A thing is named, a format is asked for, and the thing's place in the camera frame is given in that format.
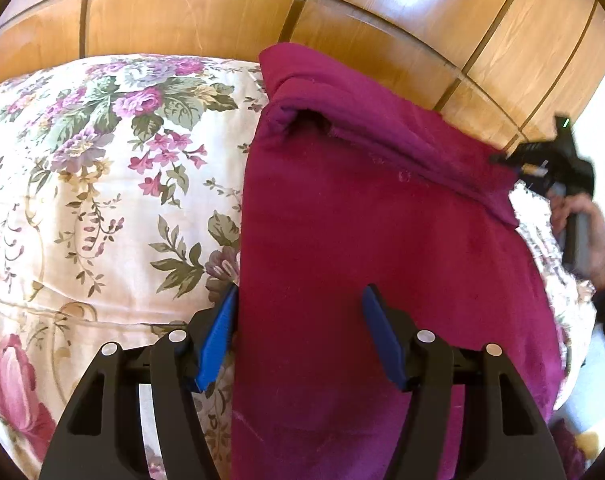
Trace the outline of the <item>person's right hand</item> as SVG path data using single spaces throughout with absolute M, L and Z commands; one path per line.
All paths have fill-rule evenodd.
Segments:
M 595 290 L 601 292 L 605 289 L 605 219 L 601 209 L 585 193 L 563 197 L 549 192 L 548 198 L 551 207 L 550 222 L 556 238 L 560 238 L 571 214 L 585 214 L 589 218 L 590 263 L 585 275 Z

